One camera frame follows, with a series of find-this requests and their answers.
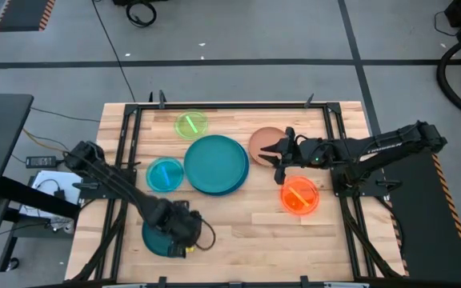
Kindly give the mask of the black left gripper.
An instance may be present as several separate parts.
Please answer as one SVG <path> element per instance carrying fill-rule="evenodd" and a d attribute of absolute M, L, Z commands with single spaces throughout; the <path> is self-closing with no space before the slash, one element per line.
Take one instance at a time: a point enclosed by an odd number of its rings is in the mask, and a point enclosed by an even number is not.
<path fill-rule="evenodd" d="M 167 256 L 185 258 L 186 249 L 195 245 L 202 230 L 202 218 L 197 210 L 190 210 L 186 200 L 160 202 L 162 211 L 158 228 L 170 238 Z"/>

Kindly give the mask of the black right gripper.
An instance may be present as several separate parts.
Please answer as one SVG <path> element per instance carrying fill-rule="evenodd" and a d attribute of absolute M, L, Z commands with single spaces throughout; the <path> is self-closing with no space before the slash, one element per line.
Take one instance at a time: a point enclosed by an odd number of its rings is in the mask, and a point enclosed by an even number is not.
<path fill-rule="evenodd" d="M 286 178 L 287 167 L 329 169 L 331 166 L 335 145 L 322 138 L 308 138 L 295 134 L 292 127 L 287 127 L 285 137 L 275 144 L 261 148 L 261 151 L 279 153 L 280 158 L 262 154 L 261 158 L 275 167 L 274 180 L 283 184 Z"/>

